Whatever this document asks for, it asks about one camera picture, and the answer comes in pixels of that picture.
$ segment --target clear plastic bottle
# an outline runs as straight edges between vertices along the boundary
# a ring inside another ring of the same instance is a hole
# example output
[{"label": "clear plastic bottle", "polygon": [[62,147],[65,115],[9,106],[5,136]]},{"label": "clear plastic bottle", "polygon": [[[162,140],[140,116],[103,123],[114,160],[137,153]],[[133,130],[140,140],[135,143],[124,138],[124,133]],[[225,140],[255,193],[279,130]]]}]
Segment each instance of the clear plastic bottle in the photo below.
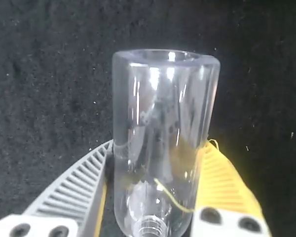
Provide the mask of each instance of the clear plastic bottle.
[{"label": "clear plastic bottle", "polygon": [[216,58],[184,51],[114,54],[114,212],[126,236],[186,231],[219,70]]}]

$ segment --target yellow string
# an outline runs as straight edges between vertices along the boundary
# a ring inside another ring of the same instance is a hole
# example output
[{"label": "yellow string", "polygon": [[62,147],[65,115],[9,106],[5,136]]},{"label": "yellow string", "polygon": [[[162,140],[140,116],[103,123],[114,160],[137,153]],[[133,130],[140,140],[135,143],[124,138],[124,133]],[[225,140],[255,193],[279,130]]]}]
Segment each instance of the yellow string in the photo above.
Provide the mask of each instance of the yellow string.
[{"label": "yellow string", "polygon": [[[215,146],[216,146],[216,149],[219,151],[219,145],[218,145],[218,141],[215,140],[215,139],[210,139],[208,140],[209,142],[214,142]],[[188,209],[184,206],[182,206],[181,204],[178,203],[178,201],[172,196],[172,194],[166,189],[165,186],[163,186],[163,184],[156,178],[154,178],[154,181],[157,185],[159,185],[164,193],[169,197],[169,199],[173,202],[173,204],[178,208],[180,209],[181,211],[183,212],[187,212],[187,213],[190,213],[190,212],[194,212],[194,209]]]},{"label": "yellow string", "polygon": [[213,142],[215,144],[215,146],[216,146],[216,149],[219,150],[219,145],[218,145],[218,141],[217,140],[215,140],[215,139],[209,139],[208,141],[209,142]]},{"label": "yellow string", "polygon": [[172,194],[165,188],[165,186],[162,185],[162,183],[158,179],[154,179],[154,181],[156,182],[157,185],[159,185],[163,189],[164,193],[169,197],[169,199],[173,202],[173,204],[175,206],[177,206],[178,209],[180,209],[183,212],[188,212],[188,213],[194,212],[194,209],[188,209],[188,208],[182,206],[181,204],[179,204],[176,201],[176,199],[172,196]]}]

